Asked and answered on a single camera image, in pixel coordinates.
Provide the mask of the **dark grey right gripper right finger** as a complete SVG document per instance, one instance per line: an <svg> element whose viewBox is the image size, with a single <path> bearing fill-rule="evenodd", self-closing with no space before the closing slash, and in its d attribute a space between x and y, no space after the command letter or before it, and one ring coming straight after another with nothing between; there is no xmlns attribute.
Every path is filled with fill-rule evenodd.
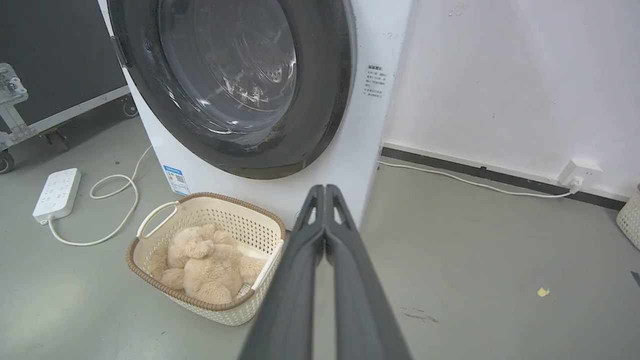
<svg viewBox="0 0 640 360"><path fill-rule="evenodd" d="M340 189L325 192L326 256L334 269L336 357L409 360L411 354Z"/></svg>

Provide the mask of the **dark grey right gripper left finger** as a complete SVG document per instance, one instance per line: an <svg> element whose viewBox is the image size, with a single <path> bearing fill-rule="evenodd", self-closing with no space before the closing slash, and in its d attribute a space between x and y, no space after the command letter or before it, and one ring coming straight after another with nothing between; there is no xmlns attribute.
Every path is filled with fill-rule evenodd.
<svg viewBox="0 0 640 360"><path fill-rule="evenodd" d="M313 358L316 268L325 253L325 186L315 185L290 231L240 360Z"/></svg>

